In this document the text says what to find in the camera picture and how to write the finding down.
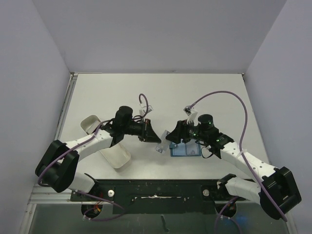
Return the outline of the aluminium left side rail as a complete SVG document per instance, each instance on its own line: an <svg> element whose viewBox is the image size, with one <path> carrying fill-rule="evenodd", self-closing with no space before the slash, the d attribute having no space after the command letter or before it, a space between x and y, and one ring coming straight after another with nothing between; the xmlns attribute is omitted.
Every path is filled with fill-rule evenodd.
<svg viewBox="0 0 312 234"><path fill-rule="evenodd" d="M78 78L78 73L71 73L65 99L64 99L63 106L62 106L61 113L60 113L59 120L58 120L55 138L48 148L48 151L52 150L52 159L50 160L50 164L47 165L47 167L43 171L44 172L44 174L42 174L43 178L45 176L49 176L49 173L51 172L53 165L60 159L60 157L62 157L63 153L66 152L66 146L64 146L64 144L59 141L59 137L61 136L61 133L62 133L62 129L65 123L65 119L67 116L68 108L71 102L71 98L73 95L73 91L76 85L77 78Z"/></svg>

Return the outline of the blue leather card holder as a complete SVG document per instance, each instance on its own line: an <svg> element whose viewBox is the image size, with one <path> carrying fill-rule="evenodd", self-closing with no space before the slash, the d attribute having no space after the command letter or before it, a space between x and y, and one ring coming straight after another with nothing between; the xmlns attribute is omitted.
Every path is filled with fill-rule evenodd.
<svg viewBox="0 0 312 234"><path fill-rule="evenodd" d="M171 157L201 156L201 147L194 141L169 146Z"/></svg>

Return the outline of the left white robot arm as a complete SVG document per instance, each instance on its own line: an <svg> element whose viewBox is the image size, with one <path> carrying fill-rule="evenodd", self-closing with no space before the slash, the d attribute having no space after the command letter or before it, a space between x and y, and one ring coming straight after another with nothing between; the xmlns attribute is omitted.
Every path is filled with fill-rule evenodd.
<svg viewBox="0 0 312 234"><path fill-rule="evenodd" d="M81 191L86 199L96 199L99 187L89 175L77 172L78 162L116 146L125 135L137 136L142 142L161 143L150 119L135 121L133 109L121 106L114 118L100 122L90 135L69 142L54 140L35 169L38 185L51 187L57 193L66 189Z"/></svg>

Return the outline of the aluminium rail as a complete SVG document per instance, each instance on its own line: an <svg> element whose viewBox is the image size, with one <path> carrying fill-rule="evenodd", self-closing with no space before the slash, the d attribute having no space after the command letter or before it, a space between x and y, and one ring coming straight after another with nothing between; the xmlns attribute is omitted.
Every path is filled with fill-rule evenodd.
<svg viewBox="0 0 312 234"><path fill-rule="evenodd" d="M48 151L52 150L52 159L50 160L50 164L47 165L47 167L43 171L44 172L44 174L42 174L43 178L45 176L49 176L49 173L51 172L53 165L60 159L60 157L62 157L63 153L66 152L66 146L64 146L64 144L59 141L59 137L61 136L61 133L62 133L62 129L65 123L65 119L67 116L68 108L71 102L71 98L73 95L73 91L76 85L77 78L78 78L78 73L71 73L65 99L64 99L63 106L62 106L61 113L60 113L59 120L58 120L55 138L48 148Z"/></svg>
<svg viewBox="0 0 312 234"><path fill-rule="evenodd" d="M71 192L55 193L35 186L27 208L24 234L212 234L215 215L129 214L108 222L83 220L81 204L70 201ZM294 219L273 220L260 206L238 202L233 220L221 219L219 234L295 234Z"/></svg>

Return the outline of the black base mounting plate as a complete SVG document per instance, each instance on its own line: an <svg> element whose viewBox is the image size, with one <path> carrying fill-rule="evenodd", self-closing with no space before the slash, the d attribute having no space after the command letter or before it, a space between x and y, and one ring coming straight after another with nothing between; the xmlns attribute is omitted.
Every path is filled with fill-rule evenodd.
<svg viewBox="0 0 312 234"><path fill-rule="evenodd" d="M104 198L114 202L113 214L214 214L216 204L233 198L217 189L215 179L99 179L91 196L72 192L70 200L82 202L86 211Z"/></svg>

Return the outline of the aluminium front rail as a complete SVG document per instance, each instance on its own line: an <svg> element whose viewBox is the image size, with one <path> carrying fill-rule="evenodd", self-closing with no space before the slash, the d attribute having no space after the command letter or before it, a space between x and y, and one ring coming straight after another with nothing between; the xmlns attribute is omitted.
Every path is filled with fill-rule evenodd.
<svg viewBox="0 0 312 234"><path fill-rule="evenodd" d="M81 204L70 201L71 192L55 193L35 186L27 208L24 234L212 234L215 215L129 214L108 222L83 220ZM295 234L294 219L273 220L260 206L238 202L233 220L221 219L219 234Z"/></svg>

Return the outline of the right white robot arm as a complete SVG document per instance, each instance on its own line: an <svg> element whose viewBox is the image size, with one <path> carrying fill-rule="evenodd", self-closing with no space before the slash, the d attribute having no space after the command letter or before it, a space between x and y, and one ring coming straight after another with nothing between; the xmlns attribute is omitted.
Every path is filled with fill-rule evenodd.
<svg viewBox="0 0 312 234"><path fill-rule="evenodd" d="M209 147L212 155L234 165L252 180L228 174L217 181L217 193L222 199L231 196L253 201L273 219L286 220L286 213L302 200L292 172L277 168L248 153L231 137L214 126L213 117L200 115L198 124L179 120L174 130L166 136L173 143L195 140Z"/></svg>

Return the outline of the white oblong plastic tray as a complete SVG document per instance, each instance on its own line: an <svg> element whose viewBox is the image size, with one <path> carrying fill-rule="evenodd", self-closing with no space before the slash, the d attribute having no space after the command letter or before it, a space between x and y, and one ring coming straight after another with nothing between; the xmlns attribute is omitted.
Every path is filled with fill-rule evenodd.
<svg viewBox="0 0 312 234"><path fill-rule="evenodd" d="M89 135L96 130L100 122L101 120L97 116L90 115L80 123L80 126L86 135ZM131 159L130 152L121 143L111 148L102 149L100 153L114 169L121 168Z"/></svg>

